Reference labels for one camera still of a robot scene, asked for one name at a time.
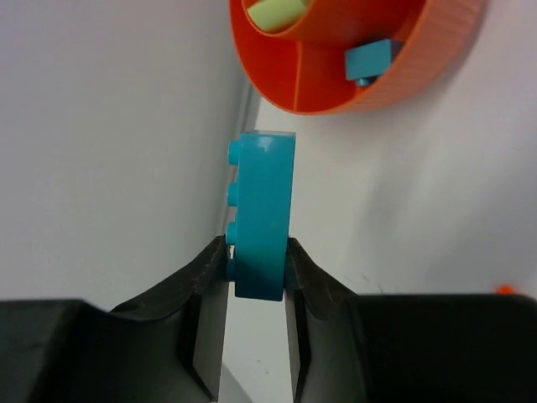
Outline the long teal lego brick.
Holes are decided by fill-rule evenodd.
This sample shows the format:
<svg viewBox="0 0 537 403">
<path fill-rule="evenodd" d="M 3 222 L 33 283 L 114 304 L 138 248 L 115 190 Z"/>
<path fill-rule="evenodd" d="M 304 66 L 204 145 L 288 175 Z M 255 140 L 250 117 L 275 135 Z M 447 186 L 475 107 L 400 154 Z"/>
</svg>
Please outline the long teal lego brick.
<svg viewBox="0 0 537 403">
<path fill-rule="evenodd" d="M 289 236 L 295 134 L 251 131 L 228 145 L 227 160 L 237 168 L 227 188 L 227 205 L 235 209 L 227 224 L 226 243 L 233 248 L 227 279 L 235 296 L 281 301 Z"/>
</svg>

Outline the short teal lego brick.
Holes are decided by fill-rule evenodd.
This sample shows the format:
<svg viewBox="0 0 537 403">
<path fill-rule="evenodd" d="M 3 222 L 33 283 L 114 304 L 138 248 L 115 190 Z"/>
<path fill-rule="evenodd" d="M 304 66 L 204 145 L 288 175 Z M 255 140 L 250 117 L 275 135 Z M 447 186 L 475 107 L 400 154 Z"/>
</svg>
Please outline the short teal lego brick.
<svg viewBox="0 0 537 403">
<path fill-rule="evenodd" d="M 345 75 L 358 87 L 373 84 L 393 64 L 404 42 L 381 39 L 345 52 Z"/>
</svg>

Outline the green lego brick upside-down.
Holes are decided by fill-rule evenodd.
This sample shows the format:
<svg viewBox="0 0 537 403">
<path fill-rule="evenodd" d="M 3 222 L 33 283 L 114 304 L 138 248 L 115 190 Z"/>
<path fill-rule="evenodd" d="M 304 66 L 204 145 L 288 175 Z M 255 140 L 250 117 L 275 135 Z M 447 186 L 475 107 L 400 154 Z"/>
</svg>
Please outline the green lego brick upside-down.
<svg viewBox="0 0 537 403">
<path fill-rule="evenodd" d="M 263 0 L 247 8 L 248 17 L 265 33 L 275 33 L 294 24 L 305 13 L 303 0 Z"/>
</svg>

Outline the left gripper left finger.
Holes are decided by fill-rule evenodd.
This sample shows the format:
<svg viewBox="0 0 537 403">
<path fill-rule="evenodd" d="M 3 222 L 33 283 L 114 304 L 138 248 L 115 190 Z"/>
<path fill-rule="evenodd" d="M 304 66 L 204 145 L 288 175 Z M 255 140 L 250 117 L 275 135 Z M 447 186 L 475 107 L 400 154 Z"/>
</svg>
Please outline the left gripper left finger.
<svg viewBox="0 0 537 403">
<path fill-rule="evenodd" d="M 81 300 L 3 301 L 4 402 L 214 402 L 227 314 L 227 246 L 110 311 Z"/>
</svg>

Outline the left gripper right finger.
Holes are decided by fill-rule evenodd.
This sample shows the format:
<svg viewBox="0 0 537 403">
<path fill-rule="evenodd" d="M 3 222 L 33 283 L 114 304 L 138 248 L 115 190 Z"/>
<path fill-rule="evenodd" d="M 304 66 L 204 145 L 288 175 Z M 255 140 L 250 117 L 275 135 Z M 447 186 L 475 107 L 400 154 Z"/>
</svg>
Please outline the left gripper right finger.
<svg viewBox="0 0 537 403">
<path fill-rule="evenodd" d="M 521 295 L 359 295 L 288 242 L 296 402 L 533 402 L 536 302 Z"/>
</svg>

